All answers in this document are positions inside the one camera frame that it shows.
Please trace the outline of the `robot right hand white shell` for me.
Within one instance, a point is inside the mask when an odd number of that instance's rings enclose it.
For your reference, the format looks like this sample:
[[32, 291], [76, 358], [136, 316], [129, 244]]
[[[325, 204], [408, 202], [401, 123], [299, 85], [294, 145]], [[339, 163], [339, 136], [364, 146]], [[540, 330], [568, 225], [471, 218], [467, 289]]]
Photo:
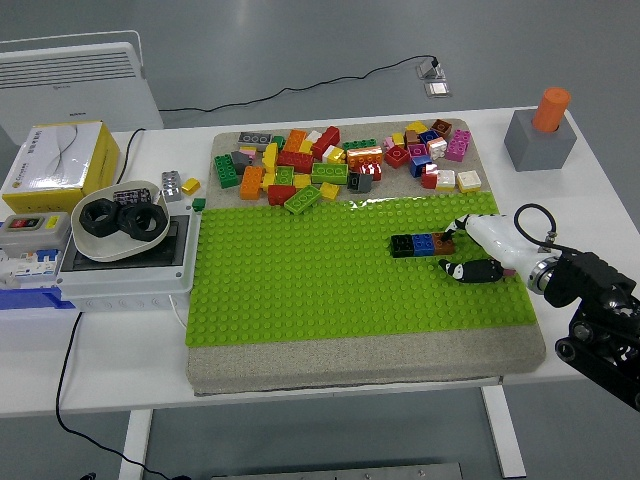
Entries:
[[490, 256], [490, 259], [454, 263], [439, 261], [440, 267], [461, 283], [488, 283], [500, 280], [506, 270], [517, 272], [524, 281], [537, 278], [556, 263], [554, 257], [526, 240], [506, 215], [468, 214], [455, 219], [442, 240], [449, 240], [458, 230], [467, 235]]

